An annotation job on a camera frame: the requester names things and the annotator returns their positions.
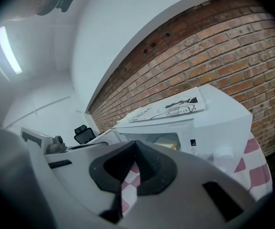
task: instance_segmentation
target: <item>yellow object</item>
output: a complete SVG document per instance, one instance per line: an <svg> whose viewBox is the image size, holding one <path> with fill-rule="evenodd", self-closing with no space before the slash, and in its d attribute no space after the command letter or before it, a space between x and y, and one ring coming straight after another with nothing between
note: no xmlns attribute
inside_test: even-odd
<svg viewBox="0 0 275 229"><path fill-rule="evenodd" d="M167 139L163 136L159 137L154 143L164 147L174 149L174 150L176 149L176 146L177 146L176 141Z"/></svg>

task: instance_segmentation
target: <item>pink and white checkered cloth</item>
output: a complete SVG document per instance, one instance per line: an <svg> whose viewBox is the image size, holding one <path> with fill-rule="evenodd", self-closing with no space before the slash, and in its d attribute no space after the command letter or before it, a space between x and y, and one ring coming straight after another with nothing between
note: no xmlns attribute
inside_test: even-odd
<svg viewBox="0 0 275 229"><path fill-rule="evenodd" d="M251 134L244 154L231 177L259 200L273 190L272 178L265 156ZM122 214L126 216L137 200L136 188L140 185L140 173L136 163L122 184Z"/></svg>

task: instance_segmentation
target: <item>fluorescent tube light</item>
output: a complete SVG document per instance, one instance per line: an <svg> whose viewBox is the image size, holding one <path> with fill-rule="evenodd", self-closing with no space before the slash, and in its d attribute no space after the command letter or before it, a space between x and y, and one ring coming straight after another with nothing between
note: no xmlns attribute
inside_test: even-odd
<svg viewBox="0 0 275 229"><path fill-rule="evenodd" d="M2 50L6 56L9 64L13 68L14 72L16 74L22 73L23 71L22 71L21 67L19 66L18 61L14 57L13 51L10 47L5 26L0 28L0 46L2 47Z"/></svg>

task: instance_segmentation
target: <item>black chair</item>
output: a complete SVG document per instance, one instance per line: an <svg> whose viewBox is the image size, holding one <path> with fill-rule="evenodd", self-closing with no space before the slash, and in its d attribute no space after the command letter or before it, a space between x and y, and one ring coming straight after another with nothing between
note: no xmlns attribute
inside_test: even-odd
<svg viewBox="0 0 275 229"><path fill-rule="evenodd" d="M95 134L91 128L87 128L86 125L82 125L75 129L74 139L79 144L86 144L95 138Z"/></svg>

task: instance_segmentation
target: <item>brick wall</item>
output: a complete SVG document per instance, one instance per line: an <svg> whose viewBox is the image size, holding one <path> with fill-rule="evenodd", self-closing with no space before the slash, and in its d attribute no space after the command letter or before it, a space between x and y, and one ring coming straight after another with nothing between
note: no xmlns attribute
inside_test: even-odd
<svg viewBox="0 0 275 229"><path fill-rule="evenodd" d="M100 131L132 110L210 83L252 114L275 151L275 21L257 0L212 0L175 16L123 60L90 107Z"/></svg>

